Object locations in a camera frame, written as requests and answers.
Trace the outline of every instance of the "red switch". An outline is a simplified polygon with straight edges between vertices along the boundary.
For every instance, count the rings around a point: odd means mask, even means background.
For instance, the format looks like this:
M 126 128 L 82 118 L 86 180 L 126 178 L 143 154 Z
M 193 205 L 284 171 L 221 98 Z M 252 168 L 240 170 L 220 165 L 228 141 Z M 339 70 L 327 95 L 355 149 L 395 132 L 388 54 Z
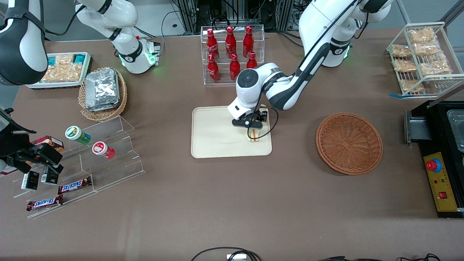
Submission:
M 434 171 L 438 168 L 438 164 L 434 160 L 429 160 L 425 164 L 426 168 L 430 171 Z

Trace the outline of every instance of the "red emergency stop button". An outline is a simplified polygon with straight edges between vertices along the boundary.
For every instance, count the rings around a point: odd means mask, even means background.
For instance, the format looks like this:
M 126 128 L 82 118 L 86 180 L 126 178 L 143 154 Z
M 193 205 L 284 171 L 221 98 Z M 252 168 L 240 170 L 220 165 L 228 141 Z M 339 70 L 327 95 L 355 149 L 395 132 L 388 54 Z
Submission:
M 430 171 L 440 172 L 441 162 L 438 159 L 433 158 L 425 163 L 425 167 Z

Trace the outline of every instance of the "table surface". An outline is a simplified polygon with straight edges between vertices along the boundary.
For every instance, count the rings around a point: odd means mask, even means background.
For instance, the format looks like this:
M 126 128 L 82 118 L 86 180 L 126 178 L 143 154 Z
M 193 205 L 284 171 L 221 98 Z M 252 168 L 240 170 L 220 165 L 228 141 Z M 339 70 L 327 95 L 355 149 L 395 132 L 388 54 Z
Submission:
M 89 52 L 93 69 L 111 66 L 128 86 L 122 116 L 135 130 L 134 149 L 146 173 L 39 219 L 25 218 L 12 199 L 14 173 L 0 179 L 2 260 L 190 260 L 197 252 L 236 246 L 265 261 L 310 261 L 336 255 L 395 260 L 435 253 L 464 259 L 462 220 L 438 219 L 417 146 L 403 139 L 403 113 L 423 100 L 388 96 L 399 87 L 385 47 L 399 29 L 366 30 L 337 68 L 321 68 L 299 102 L 280 113 L 265 157 L 195 159 L 192 111 L 228 105 L 232 86 L 204 86 L 198 37 L 166 38 L 160 66 L 132 75 L 109 41 L 49 42 L 48 52 Z M 266 35 L 266 61 L 290 74 L 301 48 Z M 77 89 L 21 87 L 15 120 L 64 140 L 80 114 Z M 345 176 L 319 157 L 316 129 L 327 116 L 366 118 L 384 144 L 372 172 Z M 229 251 L 199 260 L 225 260 Z

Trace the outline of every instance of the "snickers bar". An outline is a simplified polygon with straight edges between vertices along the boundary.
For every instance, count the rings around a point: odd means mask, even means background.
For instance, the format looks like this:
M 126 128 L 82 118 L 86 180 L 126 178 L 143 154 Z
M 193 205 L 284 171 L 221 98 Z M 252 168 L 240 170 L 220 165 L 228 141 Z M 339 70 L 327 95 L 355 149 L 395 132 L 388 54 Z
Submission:
M 90 176 L 88 176 L 85 179 L 81 179 L 79 181 L 73 182 L 71 184 L 64 185 L 63 187 L 58 187 L 58 195 L 61 195 L 73 189 L 78 189 L 80 187 L 85 187 L 89 185 L 92 185 L 92 178 Z
M 63 205 L 63 196 L 59 195 L 57 197 L 41 200 L 41 201 L 31 201 L 27 205 L 27 211 L 32 211 L 39 208 L 47 208 L 53 205 Z

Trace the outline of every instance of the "red bottle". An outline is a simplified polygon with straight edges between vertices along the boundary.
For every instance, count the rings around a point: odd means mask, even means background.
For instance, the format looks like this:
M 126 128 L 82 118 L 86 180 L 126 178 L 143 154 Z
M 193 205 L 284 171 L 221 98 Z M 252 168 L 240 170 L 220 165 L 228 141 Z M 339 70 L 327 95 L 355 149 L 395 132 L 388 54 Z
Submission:
M 206 41 L 206 45 L 208 46 L 209 54 L 212 54 L 215 59 L 219 59 L 219 48 L 218 48 L 218 41 L 214 37 L 214 31 L 212 28 L 207 30 L 208 33 L 208 40 Z
M 209 77 L 214 81 L 214 83 L 218 83 L 221 77 L 219 76 L 219 67 L 218 64 L 214 61 L 214 56 L 212 54 L 208 55 L 208 73 Z
M 255 43 L 255 39 L 253 38 L 253 27 L 247 26 L 245 37 L 243 38 L 243 57 L 248 58 L 250 52 L 253 51 L 253 45 Z
M 237 53 L 237 41 L 233 35 L 233 27 L 227 27 L 227 36 L 226 36 L 226 51 L 229 59 L 232 59 L 232 54 Z
M 235 81 L 238 74 L 240 73 L 240 63 L 238 63 L 238 55 L 236 53 L 232 54 L 232 62 L 230 65 L 231 69 L 231 80 Z
M 256 66 L 258 66 L 258 63 L 256 62 L 256 53 L 250 52 L 250 59 L 248 59 L 248 62 L 246 62 L 246 68 L 254 69 Z

